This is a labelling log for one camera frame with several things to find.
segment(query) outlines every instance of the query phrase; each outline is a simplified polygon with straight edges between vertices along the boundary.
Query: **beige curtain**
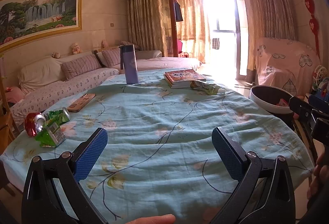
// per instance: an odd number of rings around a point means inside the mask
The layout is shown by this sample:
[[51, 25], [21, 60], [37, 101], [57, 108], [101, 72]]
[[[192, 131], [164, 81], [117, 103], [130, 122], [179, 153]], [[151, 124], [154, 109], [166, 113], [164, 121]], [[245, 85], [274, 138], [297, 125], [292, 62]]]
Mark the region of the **beige curtain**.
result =
[[200, 62], [210, 61], [210, 27], [203, 8], [203, 0], [177, 0], [183, 22], [177, 22], [177, 39], [183, 43], [183, 52]]
[[168, 56], [161, 7], [161, 0], [128, 0], [128, 34], [142, 50]]
[[249, 31], [246, 81], [255, 79], [255, 50], [260, 37], [295, 40], [295, 29], [288, 0], [245, 0]]

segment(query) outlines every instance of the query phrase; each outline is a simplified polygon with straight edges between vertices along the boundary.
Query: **light blue floral tablecloth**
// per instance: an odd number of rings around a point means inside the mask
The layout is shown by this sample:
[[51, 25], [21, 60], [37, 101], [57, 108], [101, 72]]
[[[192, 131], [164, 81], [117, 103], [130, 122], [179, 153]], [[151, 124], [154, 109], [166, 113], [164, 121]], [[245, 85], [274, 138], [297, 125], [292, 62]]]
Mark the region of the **light blue floral tablecloth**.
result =
[[[270, 159], [285, 156], [294, 187], [310, 175], [313, 165], [305, 146], [280, 119], [228, 88], [216, 96], [170, 89], [165, 71], [170, 70], [139, 72], [135, 85], [126, 85], [125, 76], [118, 75], [88, 91], [97, 96], [71, 114], [62, 126], [67, 140], [55, 150], [40, 148], [22, 132], [0, 157], [9, 180], [23, 190], [33, 156], [50, 159], [73, 151], [98, 127], [107, 130], [108, 144], [80, 183], [109, 223], [169, 213], [177, 223], [207, 222], [212, 208], [222, 206], [237, 184], [211, 142], [218, 126], [246, 152]], [[67, 107], [81, 95], [50, 109]]]

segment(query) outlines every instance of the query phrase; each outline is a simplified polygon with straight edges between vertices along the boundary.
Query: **silver bolt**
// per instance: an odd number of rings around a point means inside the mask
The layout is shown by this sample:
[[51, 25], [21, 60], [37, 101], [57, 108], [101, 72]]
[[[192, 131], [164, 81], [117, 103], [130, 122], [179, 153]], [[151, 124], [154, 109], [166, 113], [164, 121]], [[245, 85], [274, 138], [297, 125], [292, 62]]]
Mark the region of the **silver bolt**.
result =
[[64, 152], [64, 153], [62, 153], [62, 157], [63, 158], [68, 158], [70, 156], [71, 156], [71, 153], [70, 152]]
[[284, 156], [282, 156], [282, 155], [279, 155], [279, 156], [278, 156], [278, 159], [279, 159], [281, 162], [286, 161], [286, 158], [285, 158]]
[[40, 160], [39, 156], [34, 156], [34, 158], [32, 159], [34, 163], [38, 162], [39, 160]]
[[256, 155], [254, 152], [248, 152], [248, 153], [247, 153], [247, 156], [248, 156], [249, 158], [254, 159], [254, 158], [256, 158], [257, 155]]

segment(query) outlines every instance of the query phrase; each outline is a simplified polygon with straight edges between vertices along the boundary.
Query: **blue gripper pad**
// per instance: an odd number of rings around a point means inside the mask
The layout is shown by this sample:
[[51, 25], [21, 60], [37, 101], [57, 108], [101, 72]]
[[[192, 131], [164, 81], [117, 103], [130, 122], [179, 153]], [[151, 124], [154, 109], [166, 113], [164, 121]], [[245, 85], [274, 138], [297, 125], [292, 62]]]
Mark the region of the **blue gripper pad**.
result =
[[215, 128], [211, 139], [231, 178], [241, 181], [249, 166], [244, 149], [222, 128]]
[[98, 128], [87, 141], [82, 142], [72, 153], [71, 170], [74, 179], [84, 180], [92, 170], [107, 144], [107, 132]]

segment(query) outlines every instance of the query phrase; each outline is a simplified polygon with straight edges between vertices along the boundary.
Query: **landscape painting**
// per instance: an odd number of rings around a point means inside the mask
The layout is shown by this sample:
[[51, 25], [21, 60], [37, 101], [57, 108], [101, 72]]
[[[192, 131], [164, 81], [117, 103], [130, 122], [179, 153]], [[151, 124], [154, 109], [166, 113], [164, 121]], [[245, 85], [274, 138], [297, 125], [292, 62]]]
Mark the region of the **landscape painting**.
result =
[[0, 0], [0, 52], [81, 29], [81, 0]]

